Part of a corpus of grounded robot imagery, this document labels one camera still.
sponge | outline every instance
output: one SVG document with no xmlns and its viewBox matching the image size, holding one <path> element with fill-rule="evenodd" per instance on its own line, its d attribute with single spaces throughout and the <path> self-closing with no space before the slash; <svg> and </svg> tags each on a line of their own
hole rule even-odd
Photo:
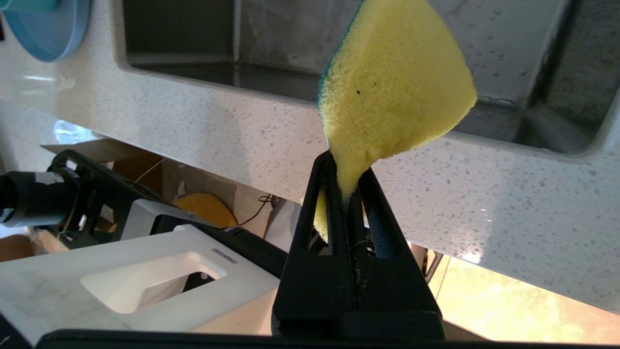
<svg viewBox="0 0 620 349">
<path fill-rule="evenodd" d="M 476 90 L 427 0 L 363 0 L 324 70 L 318 103 L 348 202 L 375 161 L 450 131 L 476 103 Z"/>
</svg>

white speckled countertop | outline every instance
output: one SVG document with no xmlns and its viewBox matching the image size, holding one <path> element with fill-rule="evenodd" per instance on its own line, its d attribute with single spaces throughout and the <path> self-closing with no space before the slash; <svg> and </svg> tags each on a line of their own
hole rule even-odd
<svg viewBox="0 0 620 349">
<path fill-rule="evenodd" d="M 93 4 L 84 42 L 60 63 L 34 60 L 5 30 L 0 99 L 303 196 L 326 149 L 315 106 L 134 70 L 121 2 Z M 580 155 L 452 133 L 373 168 L 409 240 L 620 314 L 619 116 L 617 97 Z"/>
</svg>

sink basin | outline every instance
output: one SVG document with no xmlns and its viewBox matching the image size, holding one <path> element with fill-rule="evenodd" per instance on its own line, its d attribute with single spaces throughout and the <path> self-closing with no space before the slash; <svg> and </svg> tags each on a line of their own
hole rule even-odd
<svg viewBox="0 0 620 349">
<path fill-rule="evenodd" d="M 430 2 L 479 93 L 455 131 L 561 153 L 591 144 L 620 84 L 615 0 Z M 143 70 L 314 102 L 358 4 L 124 0 L 127 59 Z"/>
</svg>

